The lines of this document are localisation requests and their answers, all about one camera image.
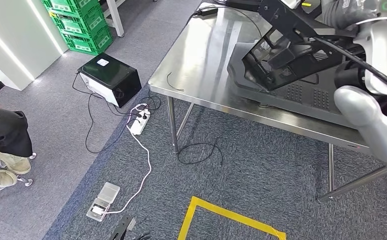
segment person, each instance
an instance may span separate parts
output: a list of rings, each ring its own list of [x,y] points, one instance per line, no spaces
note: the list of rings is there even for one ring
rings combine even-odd
[[[0,188],[17,183],[17,176],[30,171],[32,141],[27,132],[28,122],[22,111],[0,108],[0,160],[7,170],[0,169]]]

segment white cable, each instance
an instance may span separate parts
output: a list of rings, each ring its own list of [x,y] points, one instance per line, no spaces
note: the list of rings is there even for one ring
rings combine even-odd
[[[138,111],[139,111],[138,107],[140,107],[140,106],[146,106],[146,105],[147,105],[147,104],[145,104],[145,103],[138,104],[138,105],[136,105],[134,108],[132,108],[132,109],[130,110],[130,113],[132,113],[133,110],[138,110]],[[126,128],[127,128],[128,131],[130,132],[130,135],[136,140],[136,142],[137,142],[143,149],[145,149],[146,152],[148,153],[148,165],[149,165],[149,171],[148,171],[148,173],[143,177],[142,182],[140,183],[139,190],[137,190],[137,192],[136,192],[133,196],[131,196],[131,198],[129,198],[129,200],[126,202],[126,204],[124,205],[124,207],[123,207],[121,210],[119,210],[119,211],[107,211],[107,212],[104,212],[104,213],[103,213],[104,215],[105,215],[105,214],[119,214],[119,213],[123,212],[123,211],[127,208],[127,206],[129,205],[130,201],[132,201],[132,199],[135,198],[135,197],[141,192],[142,187],[144,186],[145,179],[147,179],[147,177],[149,176],[149,174],[150,174],[151,171],[153,170],[153,168],[152,168],[152,166],[151,166],[151,161],[150,161],[150,151],[148,150],[148,148],[144,147],[144,146],[142,145],[142,143],[135,137],[135,135],[133,135],[132,131],[130,131],[130,128],[129,128],[129,126],[128,126],[128,123],[130,122],[131,115],[132,115],[132,114],[129,114],[129,117],[128,117],[128,120],[127,120],[127,123],[126,123]]]

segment green crate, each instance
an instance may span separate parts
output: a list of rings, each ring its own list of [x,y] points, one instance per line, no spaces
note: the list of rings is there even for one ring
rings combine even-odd
[[[45,6],[45,8],[47,8],[47,9],[52,8],[51,1],[49,1],[49,0],[42,0],[42,3]]]
[[[95,36],[107,26],[101,8],[92,8],[84,17],[67,16],[50,9],[49,15],[59,30],[80,34],[86,38]]]
[[[84,17],[92,8],[101,8],[98,0],[43,0],[50,1],[52,7],[48,10],[54,10],[70,17]]]
[[[95,56],[103,53],[113,42],[108,26],[103,27],[93,38],[77,36],[64,30],[61,35],[70,50]]]

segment gray carpet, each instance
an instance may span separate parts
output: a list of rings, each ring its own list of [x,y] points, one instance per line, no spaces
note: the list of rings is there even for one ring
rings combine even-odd
[[[137,68],[142,83],[146,83],[200,2],[127,0],[119,8],[125,37],[116,38],[106,53]],[[18,184],[0,192],[0,240],[39,240],[47,232],[59,233],[56,237],[60,239],[106,239],[103,237],[111,233],[122,216],[109,216],[103,223],[90,221],[85,217],[86,204],[98,194],[104,181],[110,181],[122,187],[113,205],[120,208],[145,174],[145,153],[125,133],[115,149],[100,154],[98,159],[102,161],[98,162],[103,165],[99,165],[95,180],[89,181],[93,176],[90,166],[97,155],[84,147],[90,124],[87,96],[72,90],[71,83],[76,69],[91,58],[68,51],[24,91],[0,91],[2,107],[23,110],[27,115],[33,147],[38,153],[27,174],[33,178],[33,185],[26,188]],[[98,124],[89,143],[95,149],[104,145],[121,121],[104,106],[103,102],[92,102],[92,114]],[[187,109],[186,103],[180,101],[177,106],[179,115],[183,108]],[[387,239],[386,178],[337,201],[317,204],[315,195],[326,190],[324,143],[233,116],[227,118],[228,115],[224,115],[224,122],[210,122],[223,115],[199,108],[195,108],[181,143],[212,142],[220,136],[225,164],[218,167],[219,159],[214,155],[199,165],[180,165],[170,153],[164,110],[163,107],[151,119],[145,135],[140,137],[153,150],[154,171],[142,194],[128,208],[128,213],[141,222],[130,237],[153,230],[155,239],[175,239],[190,197],[195,195],[287,232],[288,239]],[[185,158],[195,159],[197,153]],[[374,159],[343,149],[336,149],[335,158],[339,185],[378,166]],[[80,199],[70,198],[80,197],[80,193],[84,193]],[[198,210],[188,237],[209,236],[264,238],[261,232]]]
[[[223,166],[219,167],[217,152],[200,164],[183,165],[172,154],[165,107],[139,136],[150,150],[152,173],[125,211],[140,222],[127,239],[144,231],[152,231],[154,239],[176,239],[192,196],[271,225],[286,232],[287,239],[387,239],[386,177],[332,202],[318,203],[315,197],[327,190],[326,143],[199,106],[186,124],[180,145],[212,143],[219,137]],[[187,108],[186,102],[176,101],[179,123]],[[180,157],[195,161],[210,150],[199,146]],[[71,209],[64,207],[59,224],[45,239],[109,239],[123,214],[109,215],[99,223],[85,216],[87,209],[105,182],[121,187],[112,205],[113,210],[121,209],[139,187],[148,165],[146,152],[127,132],[108,156],[93,163],[67,203]],[[335,148],[337,186],[379,166],[371,157]],[[92,168],[99,172],[93,174]],[[199,208],[187,239],[275,238]]]
[[[119,7],[125,37],[115,37],[106,53],[138,69],[144,85],[178,36],[200,0],[127,0]],[[93,56],[73,51],[52,64],[24,91],[4,88],[0,106],[22,110],[38,158],[27,174],[34,183],[0,192],[0,240],[39,240],[68,201],[97,154],[85,149],[90,126],[88,96],[71,88],[76,70]],[[80,80],[76,87],[84,88]],[[89,146],[99,150],[121,118],[94,100],[97,123]]]

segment black metal bracket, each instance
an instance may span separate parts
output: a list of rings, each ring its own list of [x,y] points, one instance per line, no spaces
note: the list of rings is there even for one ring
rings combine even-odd
[[[337,30],[315,20],[322,13],[321,6],[307,13],[301,3],[291,9],[281,0],[263,0],[259,6],[258,13],[272,28],[244,56],[242,62],[245,78],[266,91],[342,63],[342,54],[313,37],[325,36],[348,43],[357,34],[355,31]]]
[[[127,228],[132,219],[132,217],[127,215],[123,216],[115,230],[112,232],[111,238],[109,240],[124,240],[128,230]]]

